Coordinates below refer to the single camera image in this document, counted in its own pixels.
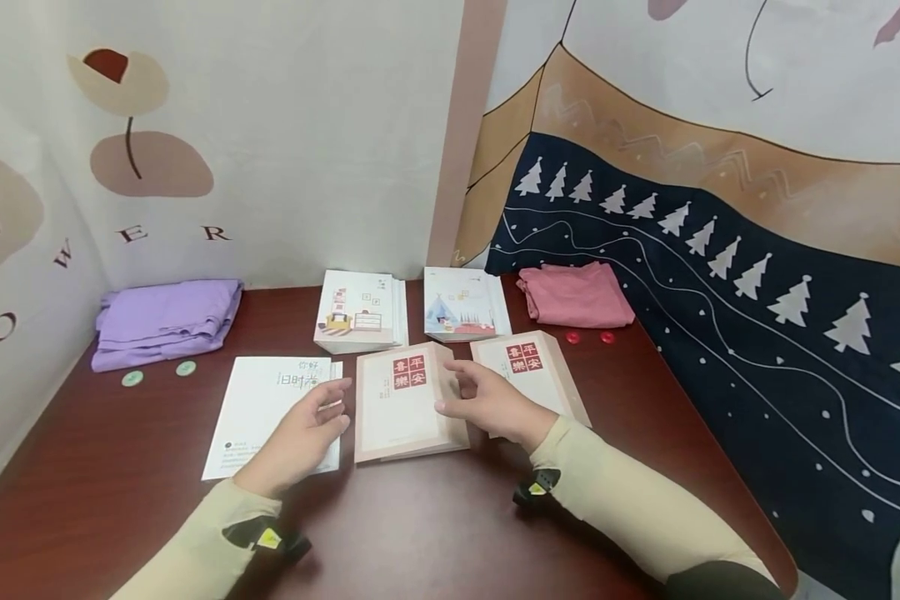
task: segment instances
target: beige flower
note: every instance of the beige flower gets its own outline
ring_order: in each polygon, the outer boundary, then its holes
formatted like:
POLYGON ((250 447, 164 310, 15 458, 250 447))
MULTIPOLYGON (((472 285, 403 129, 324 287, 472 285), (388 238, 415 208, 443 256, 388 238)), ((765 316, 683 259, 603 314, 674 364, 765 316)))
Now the beige flower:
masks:
POLYGON ((109 48, 91 51, 80 61, 67 57, 70 74, 98 107, 122 118, 149 113, 167 100, 170 82, 156 59, 140 52, 124 56, 109 48))

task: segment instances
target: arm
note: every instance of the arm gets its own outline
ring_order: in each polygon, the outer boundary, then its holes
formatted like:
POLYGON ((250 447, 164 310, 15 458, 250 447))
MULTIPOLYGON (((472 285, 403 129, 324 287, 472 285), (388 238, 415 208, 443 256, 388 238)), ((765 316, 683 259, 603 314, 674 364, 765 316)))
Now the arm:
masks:
POLYGON ((304 479, 323 460, 330 444, 350 424, 343 392, 351 380, 313 388, 287 412, 253 459, 221 481, 200 502, 170 542, 111 600, 210 600, 224 598, 247 568, 253 550, 223 536, 230 525, 275 518, 286 488, 304 479))
POLYGON ((683 594, 670 598, 718 600, 746 592, 746 598, 783 600, 754 551, 683 487, 580 423, 534 404, 489 368, 470 361, 446 368, 457 373, 462 399, 440 403, 437 411, 520 443, 534 468, 558 469, 553 497, 665 582, 668 593, 683 594), (724 585, 732 586, 728 596, 721 595, 724 585))
POLYGON ((221 481, 170 542, 120 588, 112 600, 224 598, 247 568, 253 550, 223 537, 223 529, 254 517, 276 517, 280 502, 221 481))
POLYGON ((724 561, 773 581, 754 551, 707 505, 580 423, 558 418, 530 458, 534 468, 559 469, 552 495, 560 504, 657 580, 724 561))

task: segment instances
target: book cover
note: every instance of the book cover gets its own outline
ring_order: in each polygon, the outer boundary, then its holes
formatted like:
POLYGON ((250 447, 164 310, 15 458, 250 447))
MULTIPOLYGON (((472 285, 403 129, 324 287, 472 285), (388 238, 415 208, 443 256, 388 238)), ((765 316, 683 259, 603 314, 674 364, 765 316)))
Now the book cover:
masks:
POLYGON ((427 267, 423 288, 426 334, 474 339, 509 333, 498 277, 472 269, 427 267))
MULTIPOLYGON (((343 363, 329 358, 239 356, 233 362, 202 480, 231 478, 253 458, 287 411, 313 386, 343 376, 343 363)), ((316 473, 335 470, 340 441, 316 473)))
POLYGON ((357 358, 356 462, 469 448, 467 424, 433 409, 456 397, 452 358, 435 342, 357 358))
POLYGON ((313 341, 331 347, 399 343, 401 327, 394 320, 394 298, 403 291, 399 283, 386 273, 327 271, 313 341))
POLYGON ((471 342, 473 360, 500 373, 533 402, 590 426, 590 417, 560 352, 557 339, 543 331, 471 342))

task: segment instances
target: green token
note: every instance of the green token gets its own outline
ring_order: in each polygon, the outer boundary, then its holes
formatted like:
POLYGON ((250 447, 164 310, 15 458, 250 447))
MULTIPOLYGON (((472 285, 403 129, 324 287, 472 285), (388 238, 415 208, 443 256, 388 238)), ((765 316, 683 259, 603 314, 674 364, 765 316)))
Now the green token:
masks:
POLYGON ((122 384, 125 388, 132 388, 142 380, 144 380, 144 373, 142 371, 131 371, 126 375, 123 375, 122 384))
POLYGON ((185 360, 177 365, 177 374, 181 378, 185 378, 190 373, 197 371, 197 363, 192 360, 185 360))

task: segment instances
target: fabric backdrop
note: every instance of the fabric backdrop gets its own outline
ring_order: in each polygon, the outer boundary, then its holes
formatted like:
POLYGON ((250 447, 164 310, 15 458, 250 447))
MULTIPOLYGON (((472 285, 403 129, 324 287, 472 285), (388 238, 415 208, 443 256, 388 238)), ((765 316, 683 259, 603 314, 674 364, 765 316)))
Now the fabric backdrop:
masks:
POLYGON ((105 290, 418 277, 504 4, 0 2, 0 470, 105 290))
POLYGON ((900 600, 900 2, 512 0, 470 183, 455 264, 612 264, 806 581, 900 600))

